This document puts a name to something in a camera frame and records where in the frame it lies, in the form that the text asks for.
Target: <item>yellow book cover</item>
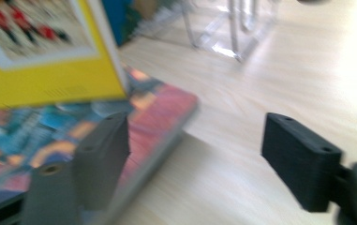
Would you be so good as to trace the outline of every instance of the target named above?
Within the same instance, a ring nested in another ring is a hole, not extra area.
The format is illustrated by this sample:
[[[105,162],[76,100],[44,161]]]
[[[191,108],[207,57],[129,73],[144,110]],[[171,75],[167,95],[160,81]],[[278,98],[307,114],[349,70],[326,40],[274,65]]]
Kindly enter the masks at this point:
[[[125,97],[98,0],[0,0],[0,108]]]

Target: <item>wooden floor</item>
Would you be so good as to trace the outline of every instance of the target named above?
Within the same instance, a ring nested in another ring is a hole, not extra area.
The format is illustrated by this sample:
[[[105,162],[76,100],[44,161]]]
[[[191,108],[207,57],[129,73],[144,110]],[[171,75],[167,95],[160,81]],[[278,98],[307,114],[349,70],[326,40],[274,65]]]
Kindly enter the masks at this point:
[[[283,113],[344,150],[344,165],[357,161],[357,1],[283,0],[245,64],[148,38],[126,45],[121,59],[201,106],[119,224],[335,224],[333,204],[325,214],[301,209],[260,145],[265,114]]]

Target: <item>colorful book cover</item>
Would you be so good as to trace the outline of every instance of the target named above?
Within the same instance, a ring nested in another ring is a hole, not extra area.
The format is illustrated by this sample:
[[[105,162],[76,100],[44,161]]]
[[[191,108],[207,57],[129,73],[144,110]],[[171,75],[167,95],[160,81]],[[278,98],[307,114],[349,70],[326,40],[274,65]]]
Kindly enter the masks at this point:
[[[0,0],[0,108],[126,98],[97,0]]]
[[[115,201],[141,180],[150,161],[165,151],[197,108],[197,98],[177,87],[125,67],[129,100],[0,110],[0,202],[28,189],[30,172],[52,161],[69,161],[80,141],[106,116],[128,112],[130,155],[120,175]]]

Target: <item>light wood surface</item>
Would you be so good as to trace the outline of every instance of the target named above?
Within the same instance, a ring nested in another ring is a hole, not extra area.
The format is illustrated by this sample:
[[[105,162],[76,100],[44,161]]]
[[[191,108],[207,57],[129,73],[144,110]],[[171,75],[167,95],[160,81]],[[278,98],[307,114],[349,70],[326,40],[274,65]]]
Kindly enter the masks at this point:
[[[344,165],[357,161],[357,1],[279,9],[245,64],[147,38],[122,49],[122,61],[201,106],[119,224],[335,224],[333,204],[325,214],[301,209],[260,145],[265,114],[283,113],[344,150]]]

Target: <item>book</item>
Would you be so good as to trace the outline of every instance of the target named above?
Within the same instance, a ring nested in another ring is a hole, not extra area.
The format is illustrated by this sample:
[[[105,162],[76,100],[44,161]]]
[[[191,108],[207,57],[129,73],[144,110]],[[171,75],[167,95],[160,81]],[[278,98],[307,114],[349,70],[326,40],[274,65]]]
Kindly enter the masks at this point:
[[[98,0],[0,1],[0,108],[126,98]]]
[[[115,221],[179,140],[198,99],[135,68],[125,100],[92,100],[0,110],[0,203],[24,193],[30,173],[45,163],[71,161],[75,148],[97,124],[127,112],[130,154],[118,179],[106,219]]]

